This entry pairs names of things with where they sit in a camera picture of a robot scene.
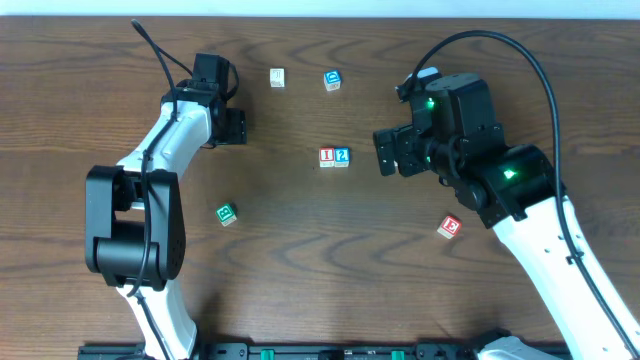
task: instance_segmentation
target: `green led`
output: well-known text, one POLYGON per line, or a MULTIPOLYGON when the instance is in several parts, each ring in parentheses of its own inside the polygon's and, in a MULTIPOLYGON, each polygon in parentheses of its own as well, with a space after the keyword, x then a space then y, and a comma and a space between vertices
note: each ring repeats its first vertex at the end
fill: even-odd
POLYGON ((436 102, 432 98, 429 98, 427 100, 427 110, 433 110, 433 108, 435 107, 436 107, 436 102))
POLYGON ((518 175, 518 173, 517 173, 517 172, 515 172, 515 171, 513 171, 513 170, 511 170, 511 169, 507 169, 507 170, 505 170, 503 174, 504 174, 504 177, 506 177, 506 178, 507 178, 507 180, 509 180, 509 179, 511 179, 512 177, 514 177, 514 176, 518 175))

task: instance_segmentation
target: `white background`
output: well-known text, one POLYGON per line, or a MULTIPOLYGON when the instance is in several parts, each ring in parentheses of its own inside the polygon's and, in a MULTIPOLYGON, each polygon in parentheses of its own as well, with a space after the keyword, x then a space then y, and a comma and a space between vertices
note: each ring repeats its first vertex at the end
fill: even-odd
POLYGON ((0 0, 0 15, 640 19, 640 0, 0 0))

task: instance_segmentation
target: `green block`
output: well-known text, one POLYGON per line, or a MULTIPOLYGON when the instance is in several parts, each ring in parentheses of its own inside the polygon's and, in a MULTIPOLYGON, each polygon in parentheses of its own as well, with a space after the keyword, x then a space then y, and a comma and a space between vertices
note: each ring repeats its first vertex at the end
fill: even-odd
POLYGON ((276 352, 273 350, 262 350, 260 352, 260 360, 274 360, 276 358, 276 352))
POLYGON ((392 351, 391 360, 404 360, 404 351, 392 351))
POLYGON ((227 226, 238 220, 236 213, 233 212, 233 208, 229 204, 224 204, 220 209, 216 210, 216 215, 218 215, 218 220, 220 220, 222 226, 227 226))

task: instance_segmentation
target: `cube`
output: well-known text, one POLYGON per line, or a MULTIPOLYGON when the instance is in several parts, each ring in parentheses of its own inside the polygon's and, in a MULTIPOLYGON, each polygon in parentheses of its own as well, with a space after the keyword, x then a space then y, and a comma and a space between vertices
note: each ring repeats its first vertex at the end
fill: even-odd
POLYGON ((341 83, 342 83, 342 79, 340 79, 340 74, 338 74, 338 70, 332 70, 324 73, 324 87, 327 88, 327 91, 340 89, 341 83))
POLYGON ((224 204, 221 208, 216 210, 216 215, 218 215, 218 220, 222 223, 222 226, 227 226, 232 222, 238 220, 236 217, 236 213, 233 211, 233 208, 229 204, 224 204))
POLYGON ((333 148, 322 148, 320 149, 320 167, 334 167, 336 165, 335 162, 335 151, 333 148))
POLYGON ((271 87, 284 87, 284 69, 271 69, 269 80, 271 87))
POLYGON ((349 155, 349 149, 342 148, 336 149, 336 167, 348 167, 351 156, 349 155))
POLYGON ((460 231, 461 225, 460 220, 452 216, 447 216, 444 218, 442 224, 440 224, 440 227, 438 227, 438 233, 447 239, 451 239, 460 231))

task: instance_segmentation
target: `wooden tabletop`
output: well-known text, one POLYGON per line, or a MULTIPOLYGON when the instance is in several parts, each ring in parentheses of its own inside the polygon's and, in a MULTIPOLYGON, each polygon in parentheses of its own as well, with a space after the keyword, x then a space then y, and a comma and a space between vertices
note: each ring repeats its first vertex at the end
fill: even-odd
MULTIPOLYGON (((410 122, 394 86, 455 32, 504 32, 554 86, 564 180, 584 233, 640 316, 640 23, 541 20, 142 18, 192 64, 236 64, 249 144, 202 150, 180 185, 181 272, 208 340, 414 342, 496 326, 561 340, 531 281, 434 174, 380 176, 372 132, 410 122), (286 69, 273 89, 269 68, 286 69), (322 74, 337 68, 342 88, 322 74), (352 149, 320 169, 318 148, 352 149), (233 201, 223 228, 215 209, 233 201), (463 222, 446 240, 447 214, 463 222)), ((517 53, 464 40, 431 62, 477 72, 510 144, 551 155, 542 88, 517 53)), ((171 66, 174 77, 186 74, 171 66)), ((149 131, 168 87, 128 18, 0 18, 0 358, 73 358, 85 342, 138 342, 126 302, 84 263, 84 181, 149 131)))

